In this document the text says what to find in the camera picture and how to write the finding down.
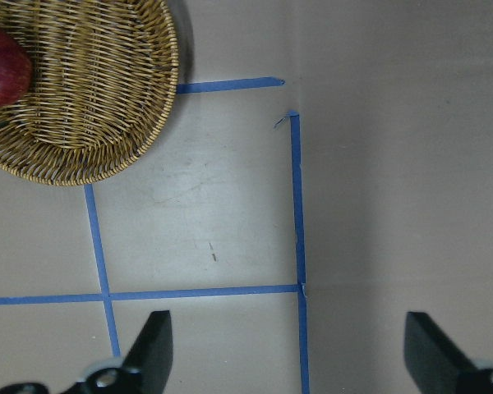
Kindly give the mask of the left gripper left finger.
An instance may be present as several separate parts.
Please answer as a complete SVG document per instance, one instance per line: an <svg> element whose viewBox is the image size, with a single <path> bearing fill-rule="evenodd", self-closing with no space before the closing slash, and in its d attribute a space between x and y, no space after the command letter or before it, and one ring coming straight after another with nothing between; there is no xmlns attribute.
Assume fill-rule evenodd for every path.
<svg viewBox="0 0 493 394"><path fill-rule="evenodd" d="M117 366L98 368L78 379L67 393L160 394L173 366L173 326L169 311L147 318L126 357Z"/></svg>

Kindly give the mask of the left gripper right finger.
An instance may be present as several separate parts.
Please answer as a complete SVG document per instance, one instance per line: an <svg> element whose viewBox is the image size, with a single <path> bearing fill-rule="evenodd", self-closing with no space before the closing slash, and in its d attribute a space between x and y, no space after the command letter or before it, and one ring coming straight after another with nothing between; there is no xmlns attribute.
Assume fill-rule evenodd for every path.
<svg viewBox="0 0 493 394"><path fill-rule="evenodd" d="M425 312L406 314L403 360L420 393L493 393L493 367L474 364Z"/></svg>

